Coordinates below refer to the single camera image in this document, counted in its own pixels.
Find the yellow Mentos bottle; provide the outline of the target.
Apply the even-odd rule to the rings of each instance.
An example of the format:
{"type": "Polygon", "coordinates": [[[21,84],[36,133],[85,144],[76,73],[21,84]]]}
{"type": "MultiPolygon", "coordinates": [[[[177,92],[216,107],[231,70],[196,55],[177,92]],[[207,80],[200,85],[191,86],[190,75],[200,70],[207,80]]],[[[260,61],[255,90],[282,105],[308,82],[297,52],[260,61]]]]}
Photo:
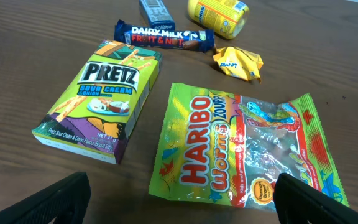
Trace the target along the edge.
{"type": "Polygon", "coordinates": [[[249,7],[239,0],[188,0],[188,15],[225,39],[235,38],[244,27],[249,7]]]}

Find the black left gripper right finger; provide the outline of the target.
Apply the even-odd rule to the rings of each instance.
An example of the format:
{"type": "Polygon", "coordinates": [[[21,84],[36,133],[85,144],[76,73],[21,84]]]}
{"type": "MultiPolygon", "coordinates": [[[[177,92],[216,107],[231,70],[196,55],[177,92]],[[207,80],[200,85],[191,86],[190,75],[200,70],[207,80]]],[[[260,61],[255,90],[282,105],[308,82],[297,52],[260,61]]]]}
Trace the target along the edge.
{"type": "Polygon", "coordinates": [[[358,212],[281,173],[273,201],[281,224],[358,224],[358,212]]]}

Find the yellow candy wrapper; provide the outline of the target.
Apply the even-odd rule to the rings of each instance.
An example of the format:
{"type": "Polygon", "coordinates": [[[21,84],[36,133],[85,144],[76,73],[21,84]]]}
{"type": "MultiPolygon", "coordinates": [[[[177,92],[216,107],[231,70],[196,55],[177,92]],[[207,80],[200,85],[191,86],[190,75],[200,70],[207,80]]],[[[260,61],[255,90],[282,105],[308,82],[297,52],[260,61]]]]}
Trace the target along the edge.
{"type": "Polygon", "coordinates": [[[259,54],[239,47],[222,47],[216,49],[213,60],[226,75],[245,81],[258,80],[262,83],[259,70],[264,63],[259,54]]]}

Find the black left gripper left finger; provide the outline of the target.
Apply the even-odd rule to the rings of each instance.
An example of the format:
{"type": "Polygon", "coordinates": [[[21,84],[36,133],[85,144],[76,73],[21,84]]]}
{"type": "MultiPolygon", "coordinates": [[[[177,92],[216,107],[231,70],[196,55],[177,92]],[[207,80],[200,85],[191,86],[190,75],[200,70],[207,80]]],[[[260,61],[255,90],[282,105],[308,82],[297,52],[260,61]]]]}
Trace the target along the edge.
{"type": "Polygon", "coordinates": [[[0,211],[0,224],[82,224],[91,197],[88,176],[75,172],[0,211]]]}

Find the Haribo worms candy bag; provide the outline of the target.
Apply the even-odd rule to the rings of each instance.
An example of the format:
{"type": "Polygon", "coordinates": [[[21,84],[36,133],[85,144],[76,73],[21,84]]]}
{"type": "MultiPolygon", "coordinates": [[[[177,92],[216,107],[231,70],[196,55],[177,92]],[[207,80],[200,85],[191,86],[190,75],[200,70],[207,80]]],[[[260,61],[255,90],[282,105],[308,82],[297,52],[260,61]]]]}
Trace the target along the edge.
{"type": "Polygon", "coordinates": [[[275,210],[273,193],[282,173],[348,203],[311,95],[276,105],[172,85],[151,195],[275,210]]]}

